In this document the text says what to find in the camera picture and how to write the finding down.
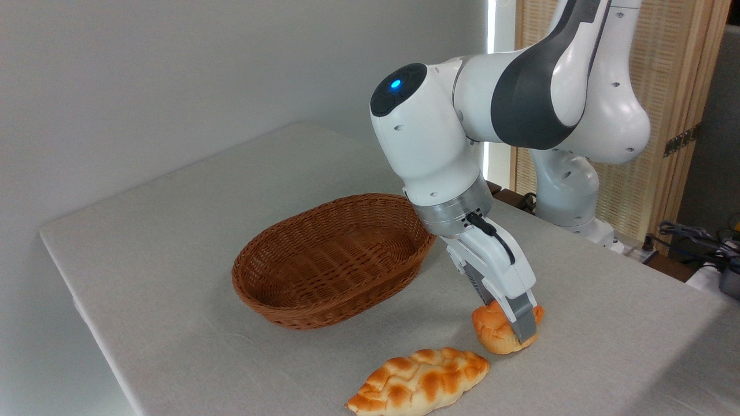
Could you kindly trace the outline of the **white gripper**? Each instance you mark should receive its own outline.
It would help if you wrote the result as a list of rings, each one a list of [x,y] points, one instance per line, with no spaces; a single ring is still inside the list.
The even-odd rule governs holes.
[[[476,293],[488,306],[502,300],[504,311],[514,317],[510,326],[521,345],[537,334],[532,288],[536,277],[526,256],[511,234],[489,218],[496,235],[488,235],[475,226],[450,237],[442,237],[460,273],[465,274]]]

